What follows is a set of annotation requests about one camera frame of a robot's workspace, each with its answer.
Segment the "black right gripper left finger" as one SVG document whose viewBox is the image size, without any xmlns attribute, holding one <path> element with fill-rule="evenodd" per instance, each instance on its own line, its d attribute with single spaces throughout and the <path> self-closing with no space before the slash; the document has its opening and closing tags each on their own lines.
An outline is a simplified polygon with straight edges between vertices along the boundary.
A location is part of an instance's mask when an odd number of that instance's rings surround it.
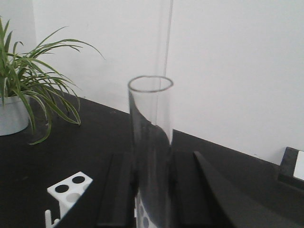
<svg viewBox="0 0 304 228">
<path fill-rule="evenodd" d="M 129 153 L 106 158 L 105 169 L 57 224 L 58 228 L 133 228 L 134 192 Z"/>
</svg>

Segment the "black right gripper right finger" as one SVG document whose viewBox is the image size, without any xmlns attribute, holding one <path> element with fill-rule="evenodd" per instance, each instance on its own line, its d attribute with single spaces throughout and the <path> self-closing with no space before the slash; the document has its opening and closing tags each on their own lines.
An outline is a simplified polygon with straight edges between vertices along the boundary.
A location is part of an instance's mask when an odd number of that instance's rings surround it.
<svg viewBox="0 0 304 228">
<path fill-rule="evenodd" d="M 278 166 L 200 152 L 174 156 L 177 226 L 180 228 L 299 228 L 302 193 L 277 180 Z"/>
</svg>

